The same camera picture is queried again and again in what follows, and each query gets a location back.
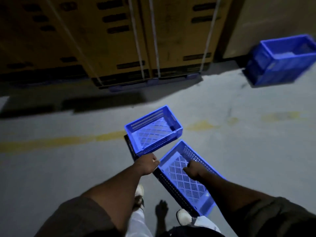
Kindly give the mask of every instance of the concrete floor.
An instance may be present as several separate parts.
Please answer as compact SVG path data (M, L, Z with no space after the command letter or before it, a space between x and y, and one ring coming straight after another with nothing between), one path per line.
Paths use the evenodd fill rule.
M199 83L115 95L89 81L3 89L0 235L33 236L63 201L131 165L124 125L165 104L184 126L181 138L228 180L316 213L316 67L294 84L256 89L235 62L213 64L207 74ZM169 206L167 228L177 226L175 200L153 175L141 183L152 233L161 199ZM217 207L209 218L225 236L236 236Z

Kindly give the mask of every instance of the sleeve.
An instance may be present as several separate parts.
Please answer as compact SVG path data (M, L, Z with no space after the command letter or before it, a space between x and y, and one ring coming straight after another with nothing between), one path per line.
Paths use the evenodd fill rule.
M282 197L255 201L232 217L239 237L309 236L316 225L316 215Z
M121 236L106 211L95 201L77 197L61 204L35 237Z

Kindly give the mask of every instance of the crate mesh bottom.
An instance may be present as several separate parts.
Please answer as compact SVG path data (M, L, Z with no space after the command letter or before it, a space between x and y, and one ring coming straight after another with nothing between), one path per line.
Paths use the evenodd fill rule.
M197 203L202 195L207 191L204 185L188 177L183 168L188 162L182 155L164 170L164 173L173 181L179 190L193 203Z
M164 138L172 132L168 123L165 121L164 117L156 120L155 122L141 128L136 132L140 144L143 148L147 147L151 143Z

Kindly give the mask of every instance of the large cardboard box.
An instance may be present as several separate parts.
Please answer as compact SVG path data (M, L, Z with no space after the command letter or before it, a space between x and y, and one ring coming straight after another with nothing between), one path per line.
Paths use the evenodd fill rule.
M222 0L204 68L213 60L232 0ZM153 0L161 77L199 72L216 0ZM158 77L149 0L141 0L153 76Z
M316 0L234 0L218 51L247 55L261 40L308 33L316 37Z
M0 0L0 29L0 74L78 65L37 0Z
M143 79L128 0L41 0L41 3L97 86ZM148 79L149 64L137 0L132 0L132 7L144 77Z

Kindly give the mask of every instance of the blue bin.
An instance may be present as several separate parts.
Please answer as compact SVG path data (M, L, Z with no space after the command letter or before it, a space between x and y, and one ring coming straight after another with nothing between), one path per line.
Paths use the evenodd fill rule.
M191 160L202 163L208 171L221 176L183 140L180 140L160 159L154 175L191 216L207 216L215 202L204 185L189 178L184 172L183 168Z
M127 125L125 130L138 156L178 139L183 127L167 105Z
M309 35L261 41L245 72L254 85L293 82L316 61L316 43Z

